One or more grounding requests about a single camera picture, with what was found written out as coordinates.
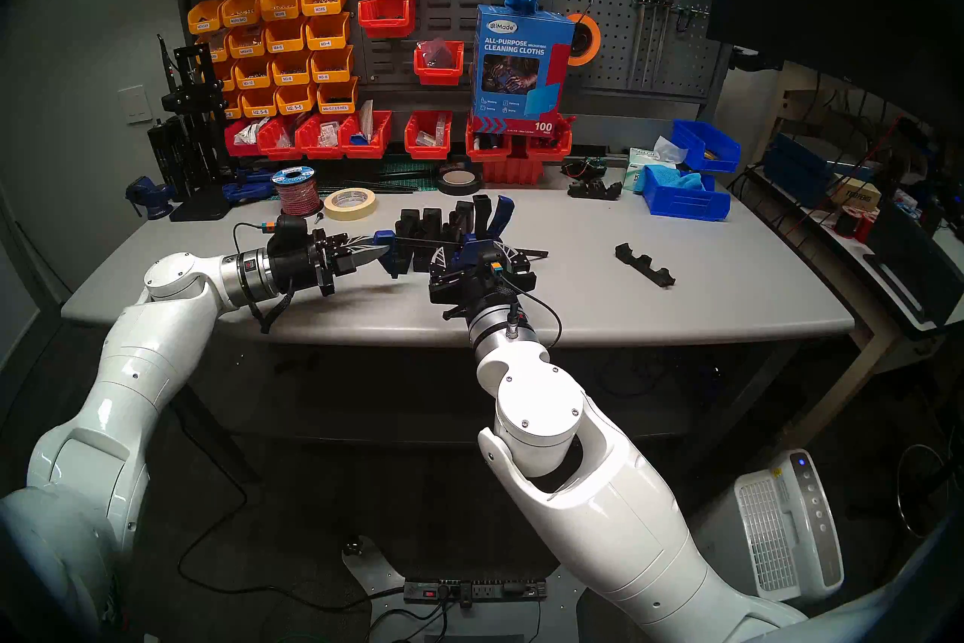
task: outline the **light switch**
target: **light switch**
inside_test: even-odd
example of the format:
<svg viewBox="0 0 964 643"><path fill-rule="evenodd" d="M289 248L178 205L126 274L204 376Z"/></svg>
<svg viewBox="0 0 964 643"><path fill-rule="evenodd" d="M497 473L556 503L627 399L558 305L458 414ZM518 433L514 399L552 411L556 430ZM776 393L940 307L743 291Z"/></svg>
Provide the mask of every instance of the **light switch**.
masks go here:
<svg viewBox="0 0 964 643"><path fill-rule="evenodd" d="M128 124L152 120L148 94L143 91L143 85L118 90L117 100L120 102L120 111L124 114L124 120Z"/></svg>

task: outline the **power strip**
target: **power strip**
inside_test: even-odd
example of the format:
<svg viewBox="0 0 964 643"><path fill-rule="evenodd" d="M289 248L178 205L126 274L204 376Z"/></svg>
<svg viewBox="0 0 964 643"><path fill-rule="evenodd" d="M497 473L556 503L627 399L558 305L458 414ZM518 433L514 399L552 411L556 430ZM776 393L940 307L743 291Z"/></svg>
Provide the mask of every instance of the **power strip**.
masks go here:
<svg viewBox="0 0 964 643"><path fill-rule="evenodd" d="M458 600L462 607L474 602L540 602L546 598L546 580L407 580L406 602L437 605Z"/></svg>

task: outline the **masking tape roll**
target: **masking tape roll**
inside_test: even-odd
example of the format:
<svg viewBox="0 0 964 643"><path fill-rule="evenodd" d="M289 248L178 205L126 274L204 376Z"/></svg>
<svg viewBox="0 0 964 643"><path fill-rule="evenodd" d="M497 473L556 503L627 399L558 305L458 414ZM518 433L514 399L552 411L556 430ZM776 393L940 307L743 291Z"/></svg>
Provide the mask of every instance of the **masking tape roll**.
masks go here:
<svg viewBox="0 0 964 643"><path fill-rule="evenodd" d="M375 211L378 199L367 189L339 189L325 197L325 215L332 220L358 220Z"/></svg>

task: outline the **white air purifier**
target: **white air purifier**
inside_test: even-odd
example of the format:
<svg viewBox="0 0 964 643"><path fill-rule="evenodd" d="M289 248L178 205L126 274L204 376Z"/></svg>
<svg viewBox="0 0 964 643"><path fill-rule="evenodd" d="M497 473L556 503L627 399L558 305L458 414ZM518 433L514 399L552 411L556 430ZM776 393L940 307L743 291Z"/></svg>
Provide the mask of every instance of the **white air purifier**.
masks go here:
<svg viewBox="0 0 964 643"><path fill-rule="evenodd" d="M706 562L744 594L799 606L844 582L827 496L802 449L737 478L693 521L692 534Z"/></svg>

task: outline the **wire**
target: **wire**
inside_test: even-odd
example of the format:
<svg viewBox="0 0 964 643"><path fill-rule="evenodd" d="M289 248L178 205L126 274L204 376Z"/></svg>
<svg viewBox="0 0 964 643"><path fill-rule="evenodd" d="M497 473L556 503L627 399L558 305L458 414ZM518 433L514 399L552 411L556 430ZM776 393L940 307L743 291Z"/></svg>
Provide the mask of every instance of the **wire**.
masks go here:
<svg viewBox="0 0 964 643"><path fill-rule="evenodd" d="M212 524L211 526L208 526L207 529L205 529L194 542L188 545L187 550L184 550L181 553L181 557L177 560L177 574L181 576L184 580L186 580L188 583L193 583L195 586L200 586L200 588L206 589L207 591L213 591L215 594L225 594L227 596L239 596L242 594L260 594L264 592L281 594L282 596L287 597L288 599L291 599L293 602L298 602L300 605L308 606L319 612L327 612L329 614L342 614L344 612L347 612L349 609L353 609L356 606L363 605L365 602L370 602L373 599L390 597L390 596L394 596L395 594L401 594L403 591L405 591L404 586L395 586L394 588L389 588L384 591L380 591L377 594L369 594L367 596L364 596L361 599L356 599L354 600L354 602L348 602L347 605L325 606L325 605L317 605L315 602L310 602L307 599L302 599L297 594L292 594L290 591L287 591L282 588L278 588L277 586L273 586L273 585L249 586L246 588L226 589L226 588L219 588L218 586L212 586L211 584L205 583L202 580L197 580L196 578L192 578L191 576L188 576L188 574L186 574L181 567L184 564L184 561L187 559L187 556L201 542L207 539L211 534L213 534L221 526L223 526L228 521L233 519L243 508L245 508L248 505L248 492L241 486L241 484L237 480L235 480L229 473L227 473L224 467L222 467L220 464L218 464L217 461L215 461L214 457L211 456L210 453L208 453L207 449L205 449L200 443L198 443L195 440L194 436L192 436L188 432L187 428L184 427L184 421L183 419L180 418L180 415L178 416L178 420L180 421L181 431L184 433L184 436L186 436L187 440L190 440L191 443L194 443L194 445L198 447L198 450L201 453L203 453L208 458L208 460L210 460L211 464L214 464L214 466L218 469L218 471L224 474L224 477L227 478L227 481L231 482L231 485L234 485L234 488L238 491L238 493L241 493L241 502L236 507L232 508L231 510L229 510L229 512L225 513L222 517L220 517L220 519L217 519L217 521L215 521L214 524Z"/></svg>
<svg viewBox="0 0 964 643"><path fill-rule="evenodd" d="M539 637L539 629L542 627L542 600L539 600L539 621L536 623L536 634L528 639L528 643Z"/></svg>
<svg viewBox="0 0 964 643"><path fill-rule="evenodd" d="M254 223L235 223L233 230L231 230L231 234L234 236L235 254L241 254L241 250L238 249L238 228L240 228L240 226L247 226L248 228L257 228L258 230L261 230L261 226L256 226Z"/></svg>
<svg viewBox="0 0 964 643"><path fill-rule="evenodd" d="M515 290L517 293L522 293L523 295L525 295L526 298L529 298L529 299L531 299L531 300L534 300L535 302L537 302L537 304L540 304L541 307L543 307L545 310L549 311L549 313L551 313L551 314L555 317L555 322L556 322L556 324L559 325L559 333L555 336L555 339L553 339L552 344L549 345L549 347L547 347L546 349L547 349L547 350L551 350L553 347L555 347L556 342L558 342L558 341L559 341L559 338L562 336L562 319L559 318L559 314L556 313L554 310L552 310L552 307L551 307L549 304L546 304L545 302L540 301L540 300L539 300L538 298L536 298L534 295L531 295L531 294L529 294L529 293L526 293L525 290L520 290L520 289L518 289L518 287L516 287L515 285L513 285L512 283L510 283L510 281L507 280L507 279L505 278L505 276L502 277L502 281L503 281L505 284L507 284L509 287L511 287L513 290Z"/></svg>

